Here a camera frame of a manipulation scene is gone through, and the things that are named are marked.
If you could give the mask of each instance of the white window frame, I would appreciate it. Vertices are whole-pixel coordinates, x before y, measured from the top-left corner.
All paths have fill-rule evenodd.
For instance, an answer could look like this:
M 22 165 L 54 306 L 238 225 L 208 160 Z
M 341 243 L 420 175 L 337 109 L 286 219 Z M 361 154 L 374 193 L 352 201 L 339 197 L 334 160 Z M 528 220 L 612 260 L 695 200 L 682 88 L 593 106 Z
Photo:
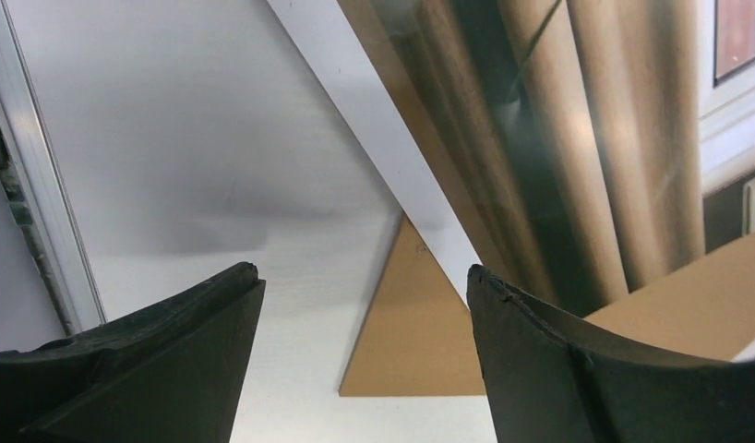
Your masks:
M 716 2 L 697 6 L 701 179 L 709 195 L 755 167 L 755 61 L 715 86 Z

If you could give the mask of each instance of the white wall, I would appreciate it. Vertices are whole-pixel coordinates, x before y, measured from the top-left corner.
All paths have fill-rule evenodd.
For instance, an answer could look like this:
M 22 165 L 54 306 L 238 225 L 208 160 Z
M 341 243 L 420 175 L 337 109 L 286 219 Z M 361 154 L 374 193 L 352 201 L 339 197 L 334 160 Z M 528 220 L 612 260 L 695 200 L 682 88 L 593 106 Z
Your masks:
M 29 351 L 63 337 L 51 298 L 0 185 L 0 351 Z
M 233 441 L 495 440 L 484 397 L 337 395 L 400 210 L 264 0 L 7 4 L 106 315 L 268 280 Z

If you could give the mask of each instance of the cardboard box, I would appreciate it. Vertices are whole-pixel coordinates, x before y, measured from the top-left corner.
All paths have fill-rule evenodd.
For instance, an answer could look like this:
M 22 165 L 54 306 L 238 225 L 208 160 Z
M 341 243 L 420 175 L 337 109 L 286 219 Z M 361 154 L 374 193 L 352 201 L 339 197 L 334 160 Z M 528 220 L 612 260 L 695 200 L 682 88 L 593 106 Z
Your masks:
M 755 356 L 755 233 L 587 320 L 619 335 L 718 360 Z

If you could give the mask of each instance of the window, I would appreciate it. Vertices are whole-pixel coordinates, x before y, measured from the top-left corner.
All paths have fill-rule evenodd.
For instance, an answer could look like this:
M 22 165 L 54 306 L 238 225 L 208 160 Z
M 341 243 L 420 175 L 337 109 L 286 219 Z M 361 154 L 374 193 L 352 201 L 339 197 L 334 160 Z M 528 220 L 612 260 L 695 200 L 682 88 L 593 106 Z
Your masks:
M 704 194 L 755 168 L 755 0 L 698 0 Z
M 755 61 L 755 0 L 717 0 L 715 82 Z

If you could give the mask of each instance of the triangular cardboard piece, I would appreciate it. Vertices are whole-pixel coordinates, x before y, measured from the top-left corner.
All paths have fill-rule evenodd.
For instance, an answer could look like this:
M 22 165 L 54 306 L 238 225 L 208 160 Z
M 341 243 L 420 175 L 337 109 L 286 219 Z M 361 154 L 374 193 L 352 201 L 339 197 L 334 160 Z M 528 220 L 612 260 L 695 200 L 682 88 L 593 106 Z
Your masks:
M 484 394 L 470 313 L 403 217 L 340 395 Z

